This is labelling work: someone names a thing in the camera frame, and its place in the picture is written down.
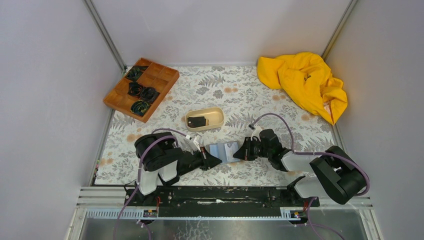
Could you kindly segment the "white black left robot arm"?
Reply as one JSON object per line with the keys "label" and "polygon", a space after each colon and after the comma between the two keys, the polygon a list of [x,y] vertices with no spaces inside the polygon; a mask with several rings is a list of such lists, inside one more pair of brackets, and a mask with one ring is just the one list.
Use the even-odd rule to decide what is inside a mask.
{"label": "white black left robot arm", "polygon": [[169,131],[144,135],[134,143],[139,159],[136,189],[144,196],[152,194],[160,181],[164,186],[179,181],[182,175],[196,169],[208,171],[222,163],[200,146],[200,137],[185,134],[192,152],[183,150]]}

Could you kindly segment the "grey card holder wallet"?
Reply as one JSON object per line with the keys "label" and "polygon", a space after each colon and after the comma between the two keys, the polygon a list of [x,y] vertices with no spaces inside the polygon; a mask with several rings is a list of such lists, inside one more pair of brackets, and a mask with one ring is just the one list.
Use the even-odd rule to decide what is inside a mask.
{"label": "grey card holder wallet", "polygon": [[205,148],[212,156],[217,157],[220,160],[222,160],[222,164],[233,163],[233,162],[227,162],[226,161],[225,148],[224,148],[225,143],[221,142],[221,143],[209,144]]}

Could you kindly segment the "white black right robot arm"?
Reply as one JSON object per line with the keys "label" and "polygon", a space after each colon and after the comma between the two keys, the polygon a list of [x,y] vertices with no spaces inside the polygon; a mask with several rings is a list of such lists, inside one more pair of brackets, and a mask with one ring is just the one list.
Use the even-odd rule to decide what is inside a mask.
{"label": "white black right robot arm", "polygon": [[272,129],[246,137],[233,157],[244,161],[266,158],[278,171],[311,173],[312,176],[300,176],[287,185],[302,199],[329,197],[344,205],[370,188],[368,175],[339,146],[333,145],[324,152],[296,152],[283,147]]}

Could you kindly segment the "white VIP card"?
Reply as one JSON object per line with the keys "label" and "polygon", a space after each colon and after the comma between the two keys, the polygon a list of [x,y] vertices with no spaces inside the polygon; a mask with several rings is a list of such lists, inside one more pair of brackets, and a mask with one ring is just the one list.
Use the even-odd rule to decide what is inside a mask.
{"label": "white VIP card", "polygon": [[225,157],[228,163],[239,162],[240,159],[235,158],[234,154],[239,150],[238,142],[227,142],[224,144]]}

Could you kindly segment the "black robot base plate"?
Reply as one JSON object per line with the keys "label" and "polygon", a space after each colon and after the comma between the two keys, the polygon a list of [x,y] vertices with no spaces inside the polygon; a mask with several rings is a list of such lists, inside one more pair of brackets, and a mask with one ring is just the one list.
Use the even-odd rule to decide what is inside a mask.
{"label": "black robot base plate", "polygon": [[158,186],[149,194],[125,188],[131,207],[152,207],[159,217],[281,217],[282,209],[303,211],[319,200],[302,198],[292,187]]}

